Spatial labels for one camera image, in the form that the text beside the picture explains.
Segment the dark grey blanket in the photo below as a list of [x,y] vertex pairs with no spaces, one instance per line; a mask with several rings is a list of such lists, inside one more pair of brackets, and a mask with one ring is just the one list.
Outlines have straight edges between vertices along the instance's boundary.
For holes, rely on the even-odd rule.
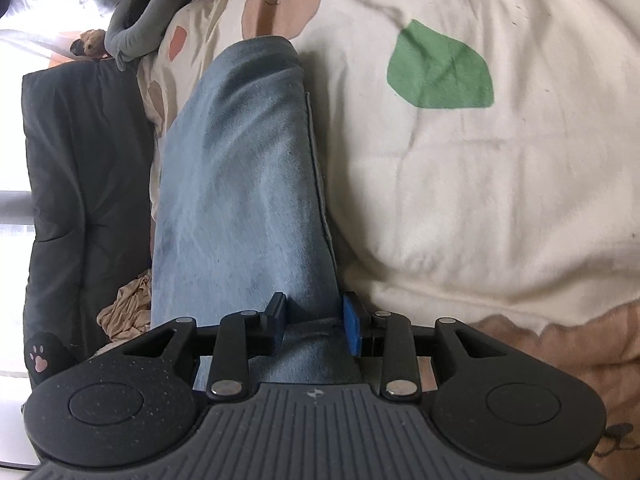
[[23,314],[29,380],[107,344],[98,314],[151,266],[153,127],[133,68],[77,61],[24,76],[35,240]]

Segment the cream bear print bedsheet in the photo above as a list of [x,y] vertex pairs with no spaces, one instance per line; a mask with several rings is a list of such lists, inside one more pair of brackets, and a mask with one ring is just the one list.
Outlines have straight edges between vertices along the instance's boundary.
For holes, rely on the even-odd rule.
[[452,316],[602,396],[639,474],[639,0],[200,0],[139,68],[156,135],[213,60],[288,40],[341,296]]

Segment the light blue denim pants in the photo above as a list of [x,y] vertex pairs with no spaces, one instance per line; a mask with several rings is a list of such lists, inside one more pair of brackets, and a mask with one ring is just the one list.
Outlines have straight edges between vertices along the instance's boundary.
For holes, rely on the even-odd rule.
[[153,325],[215,325],[288,300],[284,341],[255,382],[349,384],[331,233],[304,70],[281,37],[218,55],[170,127],[152,263]]

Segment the beige crumpled cloth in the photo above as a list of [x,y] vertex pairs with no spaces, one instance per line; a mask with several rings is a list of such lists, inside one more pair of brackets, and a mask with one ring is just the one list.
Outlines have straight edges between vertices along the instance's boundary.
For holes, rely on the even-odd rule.
[[151,325],[152,275],[146,270],[122,286],[112,304],[102,309],[96,322],[107,336],[108,343],[101,352],[146,333]]

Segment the small brown plush toy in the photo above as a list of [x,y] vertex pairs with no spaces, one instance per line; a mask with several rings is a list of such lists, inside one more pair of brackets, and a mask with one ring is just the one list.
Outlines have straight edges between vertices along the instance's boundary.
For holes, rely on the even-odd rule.
[[109,58],[111,55],[105,47],[105,35],[106,31],[103,29],[90,29],[83,32],[70,45],[70,53],[93,60]]

